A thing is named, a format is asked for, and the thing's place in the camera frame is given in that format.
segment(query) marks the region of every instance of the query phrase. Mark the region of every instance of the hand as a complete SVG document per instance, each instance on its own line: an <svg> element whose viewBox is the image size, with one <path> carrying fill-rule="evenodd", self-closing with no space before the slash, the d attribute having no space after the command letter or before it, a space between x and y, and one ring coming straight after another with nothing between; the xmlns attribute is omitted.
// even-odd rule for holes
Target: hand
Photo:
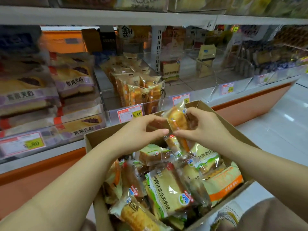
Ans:
<svg viewBox="0 0 308 231"><path fill-rule="evenodd" d="M168 129L159 129L147 132L147 125L151 122L163 122L164 118L154 114L132 119L118 132L111 136L108 141L110 144L117 145L119 157L139 151L155 139L162 138L169 133Z"/></svg>
<svg viewBox="0 0 308 231"><path fill-rule="evenodd" d="M198 119L198 126L193 131L178 130L173 134L188 140L195 141L210 150L224 155L231 145L238 140L221 123L215 113L206 112L195 107L187 109L187 113Z"/></svg>

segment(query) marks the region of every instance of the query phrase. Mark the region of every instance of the plastic packaging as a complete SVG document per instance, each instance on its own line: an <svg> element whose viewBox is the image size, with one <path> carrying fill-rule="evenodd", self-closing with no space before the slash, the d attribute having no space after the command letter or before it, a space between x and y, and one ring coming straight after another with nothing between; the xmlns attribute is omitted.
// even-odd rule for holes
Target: plastic packaging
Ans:
<svg viewBox="0 0 308 231"><path fill-rule="evenodd" d="M85 63L67 68L49 66L49 71L55 81L59 95L63 98L94 90L93 71Z"/></svg>
<svg viewBox="0 0 308 231"><path fill-rule="evenodd" d="M107 193L105 201L109 204L114 204L123 194L122 176L119 160L116 160L109 169L106 180L104 182L104 189Z"/></svg>
<svg viewBox="0 0 308 231"><path fill-rule="evenodd" d="M60 105L52 80L44 73L0 77L0 116L31 112Z"/></svg>
<svg viewBox="0 0 308 231"><path fill-rule="evenodd" d="M135 170L133 160L121 160L121 175L123 182L123 190L128 189L130 195L137 198L138 201L142 201L142 198L147 195L139 172Z"/></svg>
<svg viewBox="0 0 308 231"><path fill-rule="evenodd" d="M176 130L191 130L192 126L189 123L189 119L186 113L185 101L182 100L177 105L173 106L170 110L164 112L162 117L166 118L171 130L174 132ZM186 140L184 138L177 138L183 153L188 153L190 149L194 146L194 142Z"/></svg>
<svg viewBox="0 0 308 231"><path fill-rule="evenodd" d="M169 162L158 165L145 175L148 196L154 205L155 216L164 219L194 204L188 188Z"/></svg>
<svg viewBox="0 0 308 231"><path fill-rule="evenodd" d="M156 219L145 209L134 196L125 195L119 202L113 205L109 211L123 222L130 225L134 231L169 231L172 230L164 223Z"/></svg>
<svg viewBox="0 0 308 231"><path fill-rule="evenodd" d="M155 144L148 144L146 147L142 148L140 151L133 153L133 158L144 163L146 166L156 165L158 163L168 161L171 156L171 151L159 147Z"/></svg>

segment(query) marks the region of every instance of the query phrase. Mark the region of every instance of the forearm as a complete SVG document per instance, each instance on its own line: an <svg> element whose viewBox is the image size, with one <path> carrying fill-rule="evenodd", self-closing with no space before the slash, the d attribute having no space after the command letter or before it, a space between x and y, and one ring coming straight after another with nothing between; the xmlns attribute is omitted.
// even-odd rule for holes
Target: forearm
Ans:
<svg viewBox="0 0 308 231"><path fill-rule="evenodd" d="M119 152L102 142L21 208L1 230L79 230Z"/></svg>
<svg viewBox="0 0 308 231"><path fill-rule="evenodd" d="M242 142L232 145L228 155L266 190L308 222L308 167Z"/></svg>

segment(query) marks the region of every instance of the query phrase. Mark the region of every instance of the cardboard box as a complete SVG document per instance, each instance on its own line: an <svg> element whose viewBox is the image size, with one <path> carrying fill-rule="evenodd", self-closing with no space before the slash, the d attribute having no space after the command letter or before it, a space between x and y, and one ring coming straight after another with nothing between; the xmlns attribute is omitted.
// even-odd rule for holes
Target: cardboard box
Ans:
<svg viewBox="0 0 308 231"><path fill-rule="evenodd" d="M198 109L208 111L208 112L214 112L216 113L213 109L211 109L209 106L207 106L205 103L202 101L193 101L188 104L186 104L186 107L197 107ZM234 126L232 126L229 122L224 120L221 116L219 116L217 113L216 115L220 119L220 121L224 124L224 126L229 130L229 132L238 140L251 145L253 147L257 147L252 141L250 141L246 136L244 136L240 131L238 131ZM91 132L89 134L86 134L84 136L84 139L86 141L86 151L89 152L97 146L99 143L107 139L109 136L113 135L116 133L120 128L122 128L125 125L125 123L118 124L112 127L100 129L94 132ZM164 146L165 142L163 139L157 140L155 142L157 145ZM223 201L221 201L217 206L215 206L209 213L207 213L205 216L200 218L198 221L196 221L194 224L189 226L186 230L193 230L197 227L199 227L203 222L205 222L212 214L217 212L220 208L222 208L226 203L234 199L236 196L238 196L243 190L245 190L248 186L250 186L254 180L252 177L247 175L245 171L241 170L241 173L244 178L244 184L237 188L235 191L233 191L232 194L227 196ZM96 229L97 231L106 231L109 230L107 227L111 226L111 223L108 218L106 206L104 204L104 200L102 197L101 193L98 193L94 200L94 211L95 211L95 218L96 218Z"/></svg>

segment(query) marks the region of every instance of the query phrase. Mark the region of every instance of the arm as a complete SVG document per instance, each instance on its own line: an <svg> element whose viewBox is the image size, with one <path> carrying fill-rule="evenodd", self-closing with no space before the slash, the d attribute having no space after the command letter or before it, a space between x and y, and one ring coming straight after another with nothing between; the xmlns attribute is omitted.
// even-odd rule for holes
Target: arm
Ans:
<svg viewBox="0 0 308 231"><path fill-rule="evenodd" d="M0 230L79 230L112 163L168 134L168 129L146 132L147 124L163 120L148 115L127 123L6 217Z"/></svg>
<svg viewBox="0 0 308 231"><path fill-rule="evenodd" d="M215 113L187 109L198 119L193 131L180 136L226 156L251 175L266 190L308 223L308 167L249 146L233 137Z"/></svg>

